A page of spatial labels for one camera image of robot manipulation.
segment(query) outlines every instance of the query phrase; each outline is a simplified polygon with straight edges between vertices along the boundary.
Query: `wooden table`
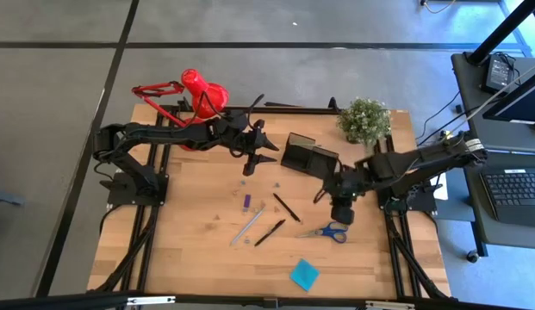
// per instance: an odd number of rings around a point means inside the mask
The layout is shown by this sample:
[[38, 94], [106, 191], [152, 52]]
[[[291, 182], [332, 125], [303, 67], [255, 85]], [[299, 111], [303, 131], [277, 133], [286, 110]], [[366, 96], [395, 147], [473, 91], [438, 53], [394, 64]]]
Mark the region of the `wooden table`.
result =
[[[395, 149], [415, 148], [407, 111], [392, 111]], [[132, 121], [153, 124], [156, 111], [146, 105], [134, 108]], [[367, 156], [361, 145], [351, 145], [336, 128], [335, 115], [255, 114], [265, 120], [264, 131], [281, 151], [261, 150], [277, 163], [260, 164], [250, 177], [242, 176], [244, 158], [233, 158], [224, 147], [207, 152], [186, 152], [175, 146], [167, 173], [170, 183], [165, 205], [160, 209], [146, 279], [146, 292], [189, 295], [277, 296], [318, 298], [395, 298], [395, 285], [383, 213], [374, 192], [354, 203], [355, 222], [347, 242], [330, 238], [297, 239], [296, 235], [324, 226], [330, 219], [329, 197], [312, 203], [322, 181], [282, 167], [286, 139], [290, 132], [316, 139], [339, 153], [344, 164], [352, 165]], [[131, 153], [146, 162], [149, 146]], [[273, 198], [281, 198], [302, 219], [298, 223]], [[244, 196], [250, 194], [250, 212], [243, 213]], [[230, 241], [253, 217], [262, 202], [265, 211], [236, 245]], [[135, 207], [122, 207], [105, 221], [96, 250], [88, 288], [102, 284], [126, 253]], [[408, 214], [414, 253], [426, 273], [449, 294], [443, 259], [434, 224], [421, 213]], [[286, 223], [262, 245], [253, 244], [277, 221]], [[305, 292], [289, 274], [301, 258], [320, 272], [314, 286]], [[140, 266], [135, 264], [132, 286]], [[401, 258], [406, 292], [411, 294], [407, 265]]]

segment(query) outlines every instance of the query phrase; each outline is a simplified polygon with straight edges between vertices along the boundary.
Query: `pen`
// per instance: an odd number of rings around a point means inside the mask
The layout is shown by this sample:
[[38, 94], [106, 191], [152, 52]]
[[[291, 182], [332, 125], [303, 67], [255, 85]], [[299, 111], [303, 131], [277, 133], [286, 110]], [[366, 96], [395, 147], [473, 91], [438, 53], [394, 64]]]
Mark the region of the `pen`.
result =
[[246, 226], [239, 232], [239, 234], [234, 237], [233, 241], [231, 241], [231, 245], [234, 245], [234, 243], [240, 238], [240, 236], [242, 236], [243, 233], [248, 230], [248, 228], [250, 228], [250, 226], [258, 219], [258, 217], [264, 212], [264, 210], [265, 208], [261, 208], [261, 210], [259, 210], [259, 212], [250, 220], [250, 222], [248, 222], [248, 224], [246, 224]]
[[276, 225], [268, 232], [265, 234], [265, 236], [261, 237], [260, 240], [258, 240], [258, 242], [256, 242], [255, 245], [253, 246], [258, 246], [260, 245], [262, 242], [264, 242], [265, 239], [267, 239], [267, 237], [269, 237], [272, 233], [274, 233], [280, 226], [282, 226], [284, 224], [286, 220], [280, 220], [278, 221], [278, 223], [276, 223]]
[[292, 216], [292, 219], [301, 222], [300, 218], [297, 215], [295, 215], [295, 213], [292, 212], [292, 210], [290, 210], [290, 208], [286, 205], [286, 203], [284, 203], [284, 201], [281, 199], [281, 197], [279, 197], [275, 193], [273, 193], [273, 195], [275, 196], [275, 198], [277, 198], [278, 202], [280, 202], [283, 205], [283, 207], [286, 209], [286, 211], [288, 211], [290, 213], [290, 215]]

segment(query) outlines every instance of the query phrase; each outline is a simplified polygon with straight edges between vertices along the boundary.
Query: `black container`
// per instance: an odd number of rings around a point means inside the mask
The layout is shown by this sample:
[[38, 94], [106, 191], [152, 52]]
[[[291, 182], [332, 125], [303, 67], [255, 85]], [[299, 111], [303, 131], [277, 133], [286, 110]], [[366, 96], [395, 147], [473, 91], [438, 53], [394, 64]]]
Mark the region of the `black container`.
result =
[[290, 133], [281, 165], [324, 179], [328, 173], [334, 173], [338, 156], [338, 153], [315, 146], [314, 139]]

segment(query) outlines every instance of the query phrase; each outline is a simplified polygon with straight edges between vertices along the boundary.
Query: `blue sticky note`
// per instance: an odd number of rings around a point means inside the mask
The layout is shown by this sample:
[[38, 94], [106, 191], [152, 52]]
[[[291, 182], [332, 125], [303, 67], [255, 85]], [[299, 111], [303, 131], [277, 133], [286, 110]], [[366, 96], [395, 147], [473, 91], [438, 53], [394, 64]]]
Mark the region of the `blue sticky note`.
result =
[[290, 274], [290, 279], [306, 291], [309, 291], [315, 280], [317, 280], [317, 276], [319, 276], [319, 271], [305, 259], [302, 259]]

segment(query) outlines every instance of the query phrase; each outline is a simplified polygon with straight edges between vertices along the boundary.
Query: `concrete floor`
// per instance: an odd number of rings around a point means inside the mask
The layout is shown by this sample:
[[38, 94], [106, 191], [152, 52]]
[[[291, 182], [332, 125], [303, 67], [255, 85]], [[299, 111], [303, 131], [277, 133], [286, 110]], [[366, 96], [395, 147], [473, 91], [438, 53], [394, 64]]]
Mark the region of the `concrete floor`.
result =
[[[117, 41], [129, 4], [0, 0], [0, 40]], [[129, 40], [472, 43], [503, 18], [495, 3], [460, 3], [431, 15], [416, 1], [150, 0], [141, 2]], [[535, 54], [532, 21], [520, 29]], [[0, 49], [0, 189], [27, 200], [22, 208], [0, 205], [0, 299], [31, 295], [113, 52]], [[420, 134], [422, 122], [457, 92], [450, 60], [457, 52], [126, 50], [103, 123], [129, 120], [138, 102], [131, 87], [177, 79], [193, 67], [225, 85], [232, 105], [249, 105], [259, 93], [308, 107], [325, 107], [330, 96], [345, 107], [366, 96], [411, 111]], [[428, 132], [450, 117], [446, 110]], [[85, 179], [53, 294], [85, 290], [107, 196], [99, 179], [92, 171]], [[470, 264], [463, 260], [474, 247], [468, 224], [441, 222], [439, 235], [454, 296], [535, 308], [535, 250], [490, 246], [488, 258]]]

